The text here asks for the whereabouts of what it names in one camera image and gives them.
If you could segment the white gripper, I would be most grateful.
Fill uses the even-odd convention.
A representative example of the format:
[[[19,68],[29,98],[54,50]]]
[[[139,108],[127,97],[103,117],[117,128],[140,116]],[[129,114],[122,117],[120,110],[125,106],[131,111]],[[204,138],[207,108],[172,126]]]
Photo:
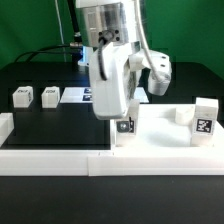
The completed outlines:
[[[93,111],[98,119],[120,119],[127,115],[144,68],[150,70],[148,91],[158,96],[163,96],[167,91],[172,73],[168,55],[148,50],[153,64],[151,66],[145,52],[134,48],[130,43],[120,46],[107,44],[102,48],[106,77],[103,79],[99,70],[98,53],[98,50],[93,53],[89,64]]]

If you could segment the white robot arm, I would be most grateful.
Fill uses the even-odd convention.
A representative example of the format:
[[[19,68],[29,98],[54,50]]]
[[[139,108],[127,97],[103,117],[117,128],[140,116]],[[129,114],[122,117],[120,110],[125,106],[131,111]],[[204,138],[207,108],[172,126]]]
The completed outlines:
[[[171,81],[169,56],[149,48],[144,0],[76,0],[89,59],[93,110],[101,120],[127,115],[141,71],[150,70],[148,91],[162,96]]]

